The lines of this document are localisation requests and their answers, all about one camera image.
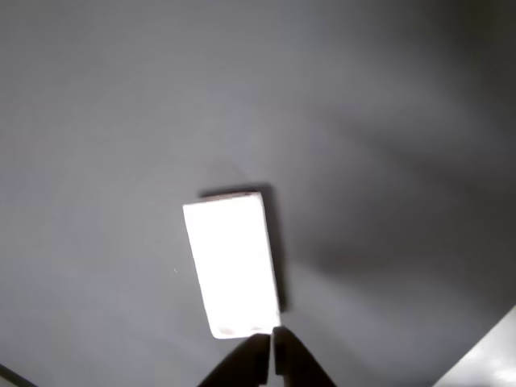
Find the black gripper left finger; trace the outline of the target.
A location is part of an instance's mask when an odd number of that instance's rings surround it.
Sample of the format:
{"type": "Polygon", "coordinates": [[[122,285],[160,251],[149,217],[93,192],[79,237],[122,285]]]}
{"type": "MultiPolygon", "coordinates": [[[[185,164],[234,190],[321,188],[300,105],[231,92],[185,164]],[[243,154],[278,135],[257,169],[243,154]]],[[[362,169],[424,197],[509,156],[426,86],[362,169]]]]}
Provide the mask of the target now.
{"type": "Polygon", "coordinates": [[[258,387],[268,382],[270,335],[245,339],[202,380],[199,387],[258,387]]]}

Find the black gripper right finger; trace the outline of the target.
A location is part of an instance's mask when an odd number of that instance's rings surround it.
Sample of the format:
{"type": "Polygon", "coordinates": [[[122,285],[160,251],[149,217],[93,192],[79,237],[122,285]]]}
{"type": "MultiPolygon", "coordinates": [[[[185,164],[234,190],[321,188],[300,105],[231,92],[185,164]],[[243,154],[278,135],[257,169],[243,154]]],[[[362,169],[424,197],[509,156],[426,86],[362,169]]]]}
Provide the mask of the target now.
{"type": "Polygon", "coordinates": [[[287,327],[273,330],[275,373],[284,386],[336,387],[303,342],[287,327]]]}

